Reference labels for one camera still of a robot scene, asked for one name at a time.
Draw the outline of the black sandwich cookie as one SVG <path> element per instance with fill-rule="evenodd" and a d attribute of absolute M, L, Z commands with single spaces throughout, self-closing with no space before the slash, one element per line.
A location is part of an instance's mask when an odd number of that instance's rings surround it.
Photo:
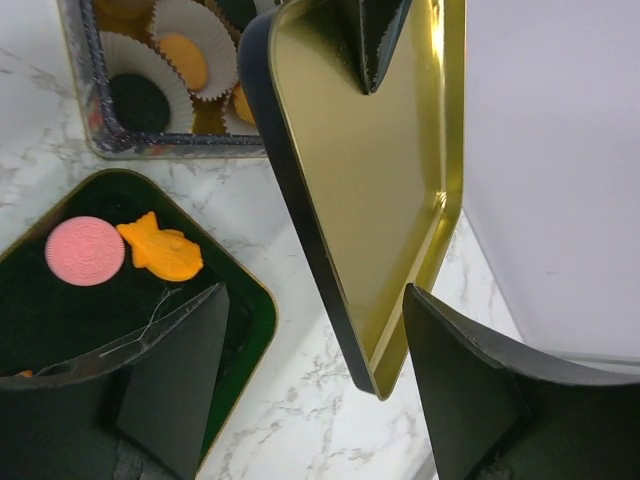
<path fill-rule="evenodd" d="M 171 118 L 169 102 L 151 80 L 138 74 L 124 73 L 109 81 L 114 114 L 129 131 L 160 133 Z"/>
<path fill-rule="evenodd" d="M 257 15 L 253 0 L 216 0 L 215 3 L 223 16 L 238 30 L 244 30 Z"/>

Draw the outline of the square cookie tin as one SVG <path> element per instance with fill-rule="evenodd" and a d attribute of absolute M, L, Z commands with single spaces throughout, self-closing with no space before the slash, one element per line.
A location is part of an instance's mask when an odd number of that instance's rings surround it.
<path fill-rule="evenodd" d="M 250 1 L 61 1 L 87 139 L 109 158 L 262 157 L 237 70 Z"/>

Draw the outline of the orange scalloped cookie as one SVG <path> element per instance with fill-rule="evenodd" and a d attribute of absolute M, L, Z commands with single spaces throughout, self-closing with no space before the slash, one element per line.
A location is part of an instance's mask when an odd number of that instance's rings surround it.
<path fill-rule="evenodd" d="M 233 89 L 232 101 L 238 117 L 251 125 L 255 125 L 255 120 L 252 115 L 251 108 L 248 104 L 247 97 L 240 83 L 238 83 Z"/>

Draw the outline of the orange round cookie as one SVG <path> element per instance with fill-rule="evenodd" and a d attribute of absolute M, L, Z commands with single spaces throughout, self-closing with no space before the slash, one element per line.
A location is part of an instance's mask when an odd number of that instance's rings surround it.
<path fill-rule="evenodd" d="M 207 60 L 199 47 L 188 37 L 170 33 L 160 38 L 157 46 L 182 76 L 188 89 L 200 91 L 207 86 L 209 82 Z"/>

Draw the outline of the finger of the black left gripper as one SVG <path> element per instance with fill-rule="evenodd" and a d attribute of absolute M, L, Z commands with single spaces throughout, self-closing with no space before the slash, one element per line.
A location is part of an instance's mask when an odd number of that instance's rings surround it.
<path fill-rule="evenodd" d="M 384 80 L 411 5 L 411 0 L 349 2 L 350 30 L 365 94 L 375 93 Z"/>

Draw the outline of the gold tin lid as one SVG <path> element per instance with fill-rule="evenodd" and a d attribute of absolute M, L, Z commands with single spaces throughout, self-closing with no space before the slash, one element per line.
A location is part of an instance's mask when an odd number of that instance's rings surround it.
<path fill-rule="evenodd" d="M 404 290 L 433 286 L 461 211 L 466 5 L 412 1 L 365 94 L 349 2 L 258 15 L 238 66 L 351 378 L 385 399 L 408 351 Z"/>

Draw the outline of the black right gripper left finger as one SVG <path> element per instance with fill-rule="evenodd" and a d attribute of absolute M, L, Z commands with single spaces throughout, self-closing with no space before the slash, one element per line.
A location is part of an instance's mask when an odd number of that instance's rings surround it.
<path fill-rule="evenodd" d="M 138 459 L 194 478 L 228 310 L 218 283 L 93 351 L 2 378 L 2 478 L 128 478 Z"/>

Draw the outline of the black rectangular tray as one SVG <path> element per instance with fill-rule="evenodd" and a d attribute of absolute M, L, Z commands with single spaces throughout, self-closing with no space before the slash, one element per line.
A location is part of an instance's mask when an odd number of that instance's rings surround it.
<path fill-rule="evenodd" d="M 181 231 L 200 246 L 204 268 L 185 282 L 162 280 L 135 268 L 131 247 L 110 280 L 90 287 L 68 284 L 45 260 L 51 231 L 76 216 L 93 216 L 115 228 L 145 213 L 160 229 Z M 276 330 L 268 292 L 204 229 L 148 178 L 107 169 L 82 181 L 52 207 L 1 258 L 1 380 L 93 351 L 153 321 L 222 283 L 229 310 L 200 465 L 241 396 Z"/>

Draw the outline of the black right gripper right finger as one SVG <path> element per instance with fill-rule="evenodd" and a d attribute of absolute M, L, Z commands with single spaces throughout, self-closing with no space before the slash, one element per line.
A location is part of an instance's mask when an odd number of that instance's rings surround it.
<path fill-rule="evenodd" d="M 638 376 L 538 351 L 415 285 L 403 316 L 440 478 L 638 478 Z"/>

